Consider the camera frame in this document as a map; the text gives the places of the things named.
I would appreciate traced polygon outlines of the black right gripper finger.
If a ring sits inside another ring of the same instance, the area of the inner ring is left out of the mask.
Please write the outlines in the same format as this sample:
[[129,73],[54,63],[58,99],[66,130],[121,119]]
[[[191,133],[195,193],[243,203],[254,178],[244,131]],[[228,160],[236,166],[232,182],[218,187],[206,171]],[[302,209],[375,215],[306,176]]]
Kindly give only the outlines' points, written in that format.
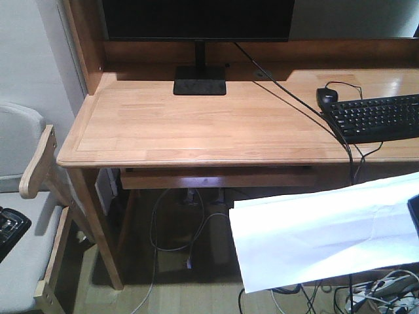
[[416,233],[419,235],[419,195],[411,197],[407,201],[407,207]]

